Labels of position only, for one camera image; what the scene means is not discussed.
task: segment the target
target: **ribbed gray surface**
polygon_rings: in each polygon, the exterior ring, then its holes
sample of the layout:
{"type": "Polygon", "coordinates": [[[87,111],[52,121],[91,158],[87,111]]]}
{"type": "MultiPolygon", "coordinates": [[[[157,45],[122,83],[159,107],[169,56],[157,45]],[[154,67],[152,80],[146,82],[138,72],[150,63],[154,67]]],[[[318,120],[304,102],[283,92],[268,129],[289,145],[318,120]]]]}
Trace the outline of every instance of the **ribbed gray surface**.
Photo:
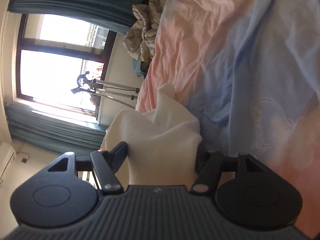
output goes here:
{"type": "Polygon", "coordinates": [[[59,229],[20,226],[7,240],[306,240],[294,227],[256,232],[228,222],[210,199],[184,187],[130,186],[90,216],[59,229]]]}

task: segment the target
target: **bed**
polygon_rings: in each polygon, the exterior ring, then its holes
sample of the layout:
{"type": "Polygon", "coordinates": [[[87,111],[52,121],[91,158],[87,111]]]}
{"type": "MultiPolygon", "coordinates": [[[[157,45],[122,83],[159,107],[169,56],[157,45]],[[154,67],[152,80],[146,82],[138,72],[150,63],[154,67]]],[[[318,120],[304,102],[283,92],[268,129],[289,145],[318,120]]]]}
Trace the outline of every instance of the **bed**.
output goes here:
{"type": "Polygon", "coordinates": [[[167,0],[136,109],[165,83],[203,150],[266,163],[302,194],[296,226],[320,231],[320,0],[167,0]]]}

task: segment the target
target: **window frame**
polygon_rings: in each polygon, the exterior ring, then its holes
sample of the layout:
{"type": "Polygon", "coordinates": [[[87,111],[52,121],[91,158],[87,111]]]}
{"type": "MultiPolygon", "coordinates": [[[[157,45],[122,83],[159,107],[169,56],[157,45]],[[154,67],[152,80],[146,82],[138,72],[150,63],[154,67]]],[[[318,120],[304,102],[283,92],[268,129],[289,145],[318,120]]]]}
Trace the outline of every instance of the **window frame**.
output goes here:
{"type": "Polygon", "coordinates": [[[55,48],[55,47],[51,47],[49,45],[35,44],[36,39],[30,39],[30,38],[24,37],[25,33],[26,33],[27,22],[28,22],[28,14],[22,14],[21,21],[20,21],[20,27],[19,27],[19,33],[18,33],[17,54],[16,54],[17,97],[24,99],[24,100],[27,100],[27,101],[31,101],[31,102],[41,103],[44,105],[49,105],[49,106],[53,106],[56,108],[65,109],[68,111],[73,111],[73,112],[78,112],[78,113],[82,113],[82,114],[95,116],[96,119],[98,119],[100,102],[101,102],[101,97],[99,97],[99,96],[97,97],[95,111],[90,111],[90,110],[86,110],[86,109],[82,109],[82,108],[78,108],[78,107],[66,106],[66,105],[57,104],[57,103],[50,103],[50,102],[47,103],[47,102],[43,102],[42,100],[39,100],[37,98],[33,98],[31,96],[27,96],[27,95],[22,94],[21,93],[21,84],[20,84],[21,51],[22,50],[40,51],[40,52],[59,54],[59,55],[64,55],[64,56],[69,56],[69,57],[77,57],[77,58],[82,58],[82,59],[86,59],[86,60],[100,62],[103,64],[101,80],[105,80],[109,60],[111,57],[111,52],[113,49],[113,45],[115,43],[117,33],[109,30],[106,44],[103,48],[102,53],[96,54],[95,48],[92,48],[91,51],[88,52],[88,51],[81,51],[81,50],[76,50],[76,49],[72,49],[72,48],[65,48],[65,47],[55,48]]]}

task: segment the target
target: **round black disc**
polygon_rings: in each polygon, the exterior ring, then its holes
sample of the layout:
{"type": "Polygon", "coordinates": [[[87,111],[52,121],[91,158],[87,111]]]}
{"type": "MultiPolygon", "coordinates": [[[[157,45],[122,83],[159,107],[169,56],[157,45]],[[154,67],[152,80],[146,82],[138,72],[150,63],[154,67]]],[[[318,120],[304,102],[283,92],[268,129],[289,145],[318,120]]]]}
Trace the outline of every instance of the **round black disc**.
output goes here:
{"type": "Polygon", "coordinates": [[[273,230],[293,223],[302,208],[299,192],[286,181],[264,172],[247,173],[223,184],[215,200],[234,223],[257,230],[273,230]]]}
{"type": "Polygon", "coordinates": [[[62,227],[86,216],[97,203],[92,185],[74,179],[30,180],[21,185],[10,201],[19,222],[40,228],[62,227]]]}

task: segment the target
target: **bedding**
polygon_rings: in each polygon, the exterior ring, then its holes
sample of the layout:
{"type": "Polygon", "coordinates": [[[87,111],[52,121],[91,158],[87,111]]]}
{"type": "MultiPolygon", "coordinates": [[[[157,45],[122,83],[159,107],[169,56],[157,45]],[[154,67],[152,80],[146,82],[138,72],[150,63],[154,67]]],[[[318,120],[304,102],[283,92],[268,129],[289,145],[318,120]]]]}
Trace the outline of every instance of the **bedding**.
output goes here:
{"type": "Polygon", "coordinates": [[[196,179],[200,125],[185,107],[175,101],[174,88],[164,84],[158,91],[157,108],[145,114],[120,111],[101,148],[111,151],[118,143],[128,144],[128,158],[116,176],[122,186],[185,185],[196,179]]]}
{"type": "Polygon", "coordinates": [[[135,60],[150,62],[155,55],[155,40],[167,0],[150,0],[148,5],[132,5],[136,23],[128,30],[123,45],[135,60]]]}
{"type": "Polygon", "coordinates": [[[302,194],[320,232],[320,0],[167,0],[136,109],[165,83],[200,122],[202,148],[252,154],[302,194]]]}

